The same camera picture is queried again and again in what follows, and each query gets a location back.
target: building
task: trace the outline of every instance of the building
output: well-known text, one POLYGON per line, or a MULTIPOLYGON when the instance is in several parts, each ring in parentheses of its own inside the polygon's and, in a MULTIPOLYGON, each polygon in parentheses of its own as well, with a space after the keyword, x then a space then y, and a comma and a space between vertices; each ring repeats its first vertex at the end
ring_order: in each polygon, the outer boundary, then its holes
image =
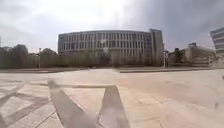
MULTIPOLYGON (((187 48, 179 50, 182 54, 183 66, 204 67, 209 66, 210 62, 215 58, 215 51, 205 47, 198 46, 196 43, 191 43, 187 48)), ((175 52, 169 55, 169 64, 175 65, 175 52)))
POLYGON ((218 57, 224 56, 224 28, 210 32, 218 57))
POLYGON ((58 53, 68 65, 163 65, 161 30, 105 30, 60 34, 58 53))

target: pavement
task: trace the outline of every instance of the pavement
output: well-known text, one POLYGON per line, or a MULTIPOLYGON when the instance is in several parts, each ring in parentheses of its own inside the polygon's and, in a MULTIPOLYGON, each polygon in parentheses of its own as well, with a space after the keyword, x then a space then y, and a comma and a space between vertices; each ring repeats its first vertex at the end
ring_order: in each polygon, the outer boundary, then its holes
POLYGON ((0 73, 0 128, 223 128, 224 70, 0 73))
POLYGON ((86 68, 25 68, 25 69, 1 69, 0 73, 57 73, 57 72, 68 72, 84 70, 86 68))
POLYGON ((120 73, 151 73, 151 72, 182 72, 182 71, 198 71, 198 70, 216 70, 222 68, 211 67, 137 67, 137 68, 118 68, 120 73))

